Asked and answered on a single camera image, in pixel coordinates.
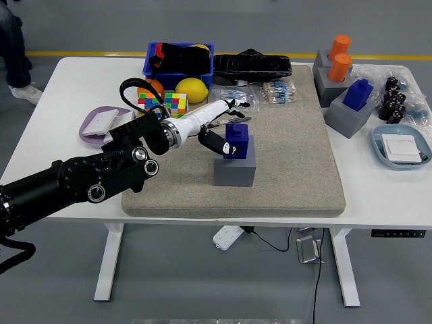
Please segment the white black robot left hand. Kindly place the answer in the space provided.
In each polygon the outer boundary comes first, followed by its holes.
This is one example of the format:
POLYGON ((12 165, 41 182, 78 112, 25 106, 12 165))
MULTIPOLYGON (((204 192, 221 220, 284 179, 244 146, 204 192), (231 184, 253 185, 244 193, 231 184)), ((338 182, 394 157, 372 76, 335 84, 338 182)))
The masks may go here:
POLYGON ((169 145, 172 149, 179 149, 188 137, 198 136, 198 141, 211 151, 220 155, 240 154, 241 150, 225 141, 223 137, 209 130, 207 126, 215 119, 227 113, 240 118, 244 114, 238 107, 249 107, 250 103, 238 99, 218 100, 203 105, 185 114, 181 118, 167 118, 162 121, 167 135, 170 135, 169 145))

